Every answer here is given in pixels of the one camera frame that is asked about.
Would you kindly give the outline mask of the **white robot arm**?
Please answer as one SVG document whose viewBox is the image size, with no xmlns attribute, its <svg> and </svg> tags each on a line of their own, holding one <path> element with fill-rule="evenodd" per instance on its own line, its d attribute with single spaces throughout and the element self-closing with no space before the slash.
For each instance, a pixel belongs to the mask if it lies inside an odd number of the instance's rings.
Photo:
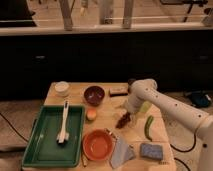
<svg viewBox="0 0 213 171">
<path fill-rule="evenodd" d="M 129 90 L 124 102 L 129 113 L 138 113 L 148 101 L 170 115 L 203 142 L 197 171 L 213 171 L 213 115 L 160 93 L 154 79 L 135 80 Z"/>
</svg>

